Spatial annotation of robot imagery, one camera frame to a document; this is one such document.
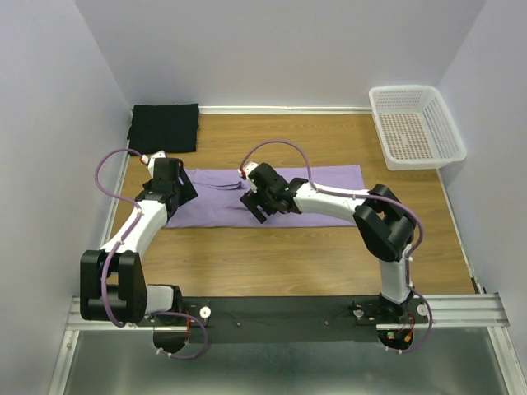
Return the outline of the aluminium frame rail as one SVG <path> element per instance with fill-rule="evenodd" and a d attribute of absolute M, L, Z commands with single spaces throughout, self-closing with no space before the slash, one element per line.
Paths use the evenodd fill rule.
<path fill-rule="evenodd" d="M 496 294 L 187 296 L 143 284 L 72 301 L 53 394 L 512 394 Z"/>

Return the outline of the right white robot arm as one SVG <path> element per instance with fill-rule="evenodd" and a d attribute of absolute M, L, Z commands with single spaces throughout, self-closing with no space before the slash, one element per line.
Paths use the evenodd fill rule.
<path fill-rule="evenodd" d="M 380 316 L 391 323 L 406 316 L 413 297 L 410 261 L 424 229 L 417 215 L 381 184 L 370 190 L 330 188 L 308 177 L 290 181 L 271 165 L 251 161 L 239 176 L 249 184 L 240 201 L 261 223 L 271 215 L 317 214 L 353 223 L 367 250 L 379 260 Z"/>

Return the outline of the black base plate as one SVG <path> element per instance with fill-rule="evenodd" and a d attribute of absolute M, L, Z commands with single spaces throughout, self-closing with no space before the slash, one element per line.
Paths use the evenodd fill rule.
<path fill-rule="evenodd" d="M 411 295 L 401 305 L 379 295 L 186 297 L 182 316 L 148 319 L 155 347 L 173 356 L 191 346 L 293 342 L 381 342 L 408 350 L 430 310 Z"/>

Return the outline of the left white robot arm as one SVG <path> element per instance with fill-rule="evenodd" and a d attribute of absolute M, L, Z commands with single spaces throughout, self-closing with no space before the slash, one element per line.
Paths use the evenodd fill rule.
<path fill-rule="evenodd" d="M 80 260 L 80 312 L 88 321 L 121 328 L 154 315 L 165 325 L 181 319 L 183 299 L 173 285 L 148 285 L 142 258 L 154 236 L 198 193 L 184 162 L 158 153 L 148 162 L 150 179 L 131 201 L 133 211 L 112 239 Z"/>

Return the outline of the purple t shirt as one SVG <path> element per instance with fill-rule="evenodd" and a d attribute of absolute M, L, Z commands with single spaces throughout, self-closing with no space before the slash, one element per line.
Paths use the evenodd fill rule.
<path fill-rule="evenodd" d="M 306 178 L 305 168 L 276 168 L 287 181 Z M 236 170 L 187 170 L 198 197 L 178 208 L 165 228 L 313 228 L 339 227 L 353 224 L 320 214 L 275 214 L 263 224 L 240 202 L 248 183 Z M 322 166 L 312 168 L 314 181 L 324 186 L 364 189 L 360 165 Z"/>

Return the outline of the white plastic basket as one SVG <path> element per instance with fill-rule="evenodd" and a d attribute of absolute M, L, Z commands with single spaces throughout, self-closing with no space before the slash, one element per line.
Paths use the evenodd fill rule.
<path fill-rule="evenodd" d="M 378 86 L 369 99 L 388 170 L 438 170 L 467 152 L 441 93 L 433 86 Z"/>

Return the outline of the folded black t shirt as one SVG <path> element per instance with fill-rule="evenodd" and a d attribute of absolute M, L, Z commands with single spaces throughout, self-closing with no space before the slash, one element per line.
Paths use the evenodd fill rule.
<path fill-rule="evenodd" d="M 142 154 L 197 150 L 198 104 L 134 105 L 128 147 Z"/>

